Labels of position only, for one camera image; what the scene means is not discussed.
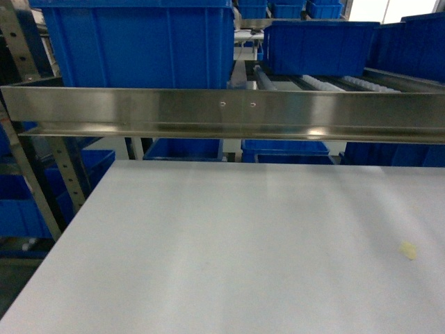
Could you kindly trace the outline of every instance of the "white roller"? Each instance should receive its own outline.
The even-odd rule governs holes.
[[[347,81],[351,84],[355,84],[359,87],[372,90],[373,92],[379,93],[401,93],[399,90],[395,90],[392,88],[388,88],[386,86],[377,85],[376,83],[368,82],[366,80],[354,78],[354,77],[343,77],[344,81]]]
[[[341,88],[339,88],[337,86],[334,86],[334,85],[332,85],[332,84],[330,84],[328,82],[320,81],[320,80],[315,79],[315,78],[313,78],[313,77],[311,77],[309,75],[303,75],[301,77],[301,79],[304,82],[308,83],[309,85],[315,87],[316,89],[322,90],[322,91],[325,91],[325,92],[344,92],[345,91],[345,90],[343,90],[343,89],[341,89]]]

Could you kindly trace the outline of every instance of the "metal shelving rack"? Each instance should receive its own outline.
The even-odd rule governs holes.
[[[21,1],[0,0],[4,2]],[[262,29],[270,22],[244,20],[241,26]],[[441,84],[366,69],[360,79],[401,93],[374,93],[339,78],[319,77],[345,90],[324,92],[299,77],[275,77],[267,68],[256,77],[256,65],[237,62],[231,86],[267,88],[274,81],[290,81],[297,91],[66,88],[60,78],[37,75],[1,91],[12,120],[38,122],[20,140],[48,138],[77,209],[90,187],[72,136],[445,143],[445,86]],[[18,141],[19,137],[10,135],[12,143]],[[56,239],[63,228],[56,225],[54,213],[45,207],[48,204],[40,205]]]
[[[43,47],[39,29],[34,22],[28,1],[0,0],[0,29],[11,57],[3,57],[2,68],[8,71],[3,76],[9,84],[14,81],[38,82],[41,78],[52,77],[53,70]],[[14,161],[2,159],[0,173],[23,175],[30,186],[31,193],[49,231],[57,240],[66,228],[56,197],[45,177],[44,162],[33,147],[31,137],[18,136],[22,133],[21,123],[11,122],[3,103],[0,103],[0,123],[10,142]],[[73,138],[56,138],[50,141],[59,165],[67,166],[66,177],[76,173],[76,181],[88,185],[77,141]]]

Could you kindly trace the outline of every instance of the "white tabletop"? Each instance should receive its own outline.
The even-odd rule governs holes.
[[[247,42],[249,40],[264,40],[264,33],[252,35],[250,30],[235,31],[235,42]]]
[[[113,165],[0,321],[14,334],[444,331],[444,169],[148,161]]]

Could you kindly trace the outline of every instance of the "perforated metal upright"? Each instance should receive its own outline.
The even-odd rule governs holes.
[[[11,55],[9,57],[11,64],[2,66],[9,70],[6,75],[2,75],[8,81],[3,84],[13,84],[18,81],[32,82],[53,76],[53,70],[27,0],[0,0],[0,29]],[[0,104],[0,123],[8,136],[11,153],[15,158],[15,164],[0,165],[0,171],[22,174],[26,178],[35,203],[52,237],[57,240],[66,228],[66,222],[45,177],[44,167],[35,153],[31,137],[18,136],[23,128],[20,123],[10,121],[3,101]],[[85,196],[89,194],[88,178],[79,159],[79,148],[73,138],[54,138],[49,142],[53,151],[58,153],[54,157],[59,167],[63,166],[62,175],[73,199],[75,210],[78,210],[85,201]],[[78,184],[83,185],[81,191],[77,187]]]

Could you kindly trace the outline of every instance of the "stainless steel rail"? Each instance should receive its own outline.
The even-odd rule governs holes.
[[[364,78],[376,76],[394,88],[390,74]],[[445,88],[397,80],[421,93],[64,88],[57,79],[1,89],[13,120],[39,122],[32,135],[445,143]]]

